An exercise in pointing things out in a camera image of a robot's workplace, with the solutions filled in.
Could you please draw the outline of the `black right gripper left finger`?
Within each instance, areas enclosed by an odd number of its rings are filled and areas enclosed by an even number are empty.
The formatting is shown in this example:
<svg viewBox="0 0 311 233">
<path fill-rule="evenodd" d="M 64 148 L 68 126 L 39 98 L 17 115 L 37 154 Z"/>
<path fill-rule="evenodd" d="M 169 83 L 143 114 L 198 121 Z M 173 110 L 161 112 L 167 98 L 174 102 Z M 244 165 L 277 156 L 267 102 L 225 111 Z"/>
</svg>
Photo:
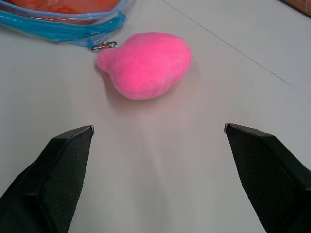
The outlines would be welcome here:
<svg viewBox="0 0 311 233">
<path fill-rule="evenodd" d="M 0 233 L 68 233 L 93 135 L 83 126 L 48 142 L 0 198 Z"/>
</svg>

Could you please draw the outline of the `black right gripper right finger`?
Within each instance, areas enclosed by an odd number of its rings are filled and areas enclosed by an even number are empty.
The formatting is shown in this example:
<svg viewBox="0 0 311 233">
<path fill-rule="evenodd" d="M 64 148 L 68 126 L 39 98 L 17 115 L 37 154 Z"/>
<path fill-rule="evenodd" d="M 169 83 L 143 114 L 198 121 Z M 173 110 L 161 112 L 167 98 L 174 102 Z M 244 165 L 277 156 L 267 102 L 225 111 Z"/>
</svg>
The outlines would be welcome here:
<svg viewBox="0 0 311 233">
<path fill-rule="evenodd" d="M 275 136 L 227 123 L 239 179 L 267 233 L 311 233 L 311 170 Z"/>
</svg>

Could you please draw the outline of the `clear blue-trimmed zipper bag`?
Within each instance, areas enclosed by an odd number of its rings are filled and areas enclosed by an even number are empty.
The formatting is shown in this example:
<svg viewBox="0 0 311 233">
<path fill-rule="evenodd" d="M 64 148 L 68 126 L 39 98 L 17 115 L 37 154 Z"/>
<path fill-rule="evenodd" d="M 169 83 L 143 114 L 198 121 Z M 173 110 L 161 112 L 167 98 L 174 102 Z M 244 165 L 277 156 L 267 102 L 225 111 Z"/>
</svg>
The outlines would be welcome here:
<svg viewBox="0 0 311 233">
<path fill-rule="evenodd" d="M 72 17 L 73 20 L 94 20 L 92 24 L 87 25 L 28 18 L 4 10 L 0 10 L 0 24 L 52 42 L 68 42 L 90 48 L 106 41 L 111 34 L 123 27 L 127 20 L 127 12 L 134 3 L 135 0 L 121 0 L 109 12 L 55 14 L 56 17 Z"/>
</svg>

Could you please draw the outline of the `brown cardboard box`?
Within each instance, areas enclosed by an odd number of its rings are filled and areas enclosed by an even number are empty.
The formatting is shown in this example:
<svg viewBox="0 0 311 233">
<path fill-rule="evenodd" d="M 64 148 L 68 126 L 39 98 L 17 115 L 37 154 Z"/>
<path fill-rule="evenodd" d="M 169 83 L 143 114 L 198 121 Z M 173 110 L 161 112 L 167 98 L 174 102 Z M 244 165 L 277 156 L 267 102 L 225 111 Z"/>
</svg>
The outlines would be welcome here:
<svg viewBox="0 0 311 233">
<path fill-rule="evenodd" d="M 281 0 L 291 7 L 311 16 L 311 0 Z"/>
</svg>

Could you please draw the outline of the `silver keychain clasp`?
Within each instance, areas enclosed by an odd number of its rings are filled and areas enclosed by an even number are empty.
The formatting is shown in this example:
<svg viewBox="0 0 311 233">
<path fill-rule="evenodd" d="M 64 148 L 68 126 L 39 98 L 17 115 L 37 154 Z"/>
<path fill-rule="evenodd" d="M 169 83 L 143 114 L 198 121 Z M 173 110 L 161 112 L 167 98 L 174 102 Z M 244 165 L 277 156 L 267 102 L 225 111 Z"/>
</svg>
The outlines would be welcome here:
<svg viewBox="0 0 311 233">
<path fill-rule="evenodd" d="M 110 42 L 102 42 L 100 44 L 96 44 L 92 47 L 90 47 L 91 51 L 99 51 L 103 49 L 108 49 L 108 48 L 115 48 L 117 46 L 116 41 L 110 41 Z"/>
</svg>

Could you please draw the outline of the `pink plush keychain toy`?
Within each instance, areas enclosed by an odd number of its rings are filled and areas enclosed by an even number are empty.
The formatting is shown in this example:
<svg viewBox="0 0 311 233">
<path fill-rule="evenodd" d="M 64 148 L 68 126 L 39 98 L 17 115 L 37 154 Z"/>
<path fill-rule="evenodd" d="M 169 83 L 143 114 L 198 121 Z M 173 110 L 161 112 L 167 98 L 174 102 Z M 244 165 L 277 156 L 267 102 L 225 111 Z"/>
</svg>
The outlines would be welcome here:
<svg viewBox="0 0 311 233">
<path fill-rule="evenodd" d="M 137 33 L 123 45 L 101 51 L 97 66 L 132 100 L 153 99 L 175 86 L 192 64 L 184 39 L 159 32 Z"/>
</svg>

